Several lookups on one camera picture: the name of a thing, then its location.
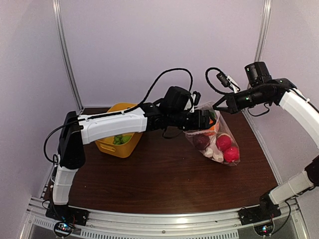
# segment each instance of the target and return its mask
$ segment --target wooden table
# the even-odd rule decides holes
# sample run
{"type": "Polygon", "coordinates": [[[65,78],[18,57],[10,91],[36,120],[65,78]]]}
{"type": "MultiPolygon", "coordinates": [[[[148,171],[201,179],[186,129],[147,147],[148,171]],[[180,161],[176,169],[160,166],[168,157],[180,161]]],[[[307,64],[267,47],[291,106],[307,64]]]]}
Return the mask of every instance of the wooden table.
{"type": "MultiPolygon", "coordinates": [[[[105,109],[86,109],[85,114],[105,109]]],[[[277,185],[242,114],[223,114],[240,148],[241,162],[229,167],[205,158],[183,134],[164,139],[146,132],[126,159],[84,146],[86,164],[75,176],[72,206],[122,213],[193,213],[254,205],[277,185]]]]}

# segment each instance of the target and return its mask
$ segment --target transparent plastic bag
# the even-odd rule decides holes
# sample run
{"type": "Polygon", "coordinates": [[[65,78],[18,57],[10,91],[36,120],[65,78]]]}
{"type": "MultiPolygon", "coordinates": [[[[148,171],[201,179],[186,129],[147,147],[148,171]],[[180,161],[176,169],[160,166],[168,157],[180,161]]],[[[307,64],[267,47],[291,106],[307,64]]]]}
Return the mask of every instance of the transparent plastic bag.
{"type": "Polygon", "coordinates": [[[235,166],[240,162],[238,144],[220,112],[213,110],[213,104],[214,102],[208,102],[197,109],[209,110],[216,118],[216,124],[206,130],[186,131],[185,136],[205,157],[235,166]]]}

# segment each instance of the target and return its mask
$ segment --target red ball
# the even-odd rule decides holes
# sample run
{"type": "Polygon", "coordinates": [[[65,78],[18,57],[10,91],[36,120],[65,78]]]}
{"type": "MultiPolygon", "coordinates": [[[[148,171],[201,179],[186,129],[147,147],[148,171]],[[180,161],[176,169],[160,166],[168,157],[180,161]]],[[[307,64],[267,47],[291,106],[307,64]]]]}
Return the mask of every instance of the red ball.
{"type": "Polygon", "coordinates": [[[221,135],[216,140],[216,146],[220,151],[225,151],[231,146],[231,138],[228,135],[221,135]]]}
{"type": "Polygon", "coordinates": [[[235,146],[230,147],[224,152],[226,162],[234,162],[239,159],[239,149],[235,146]]]}

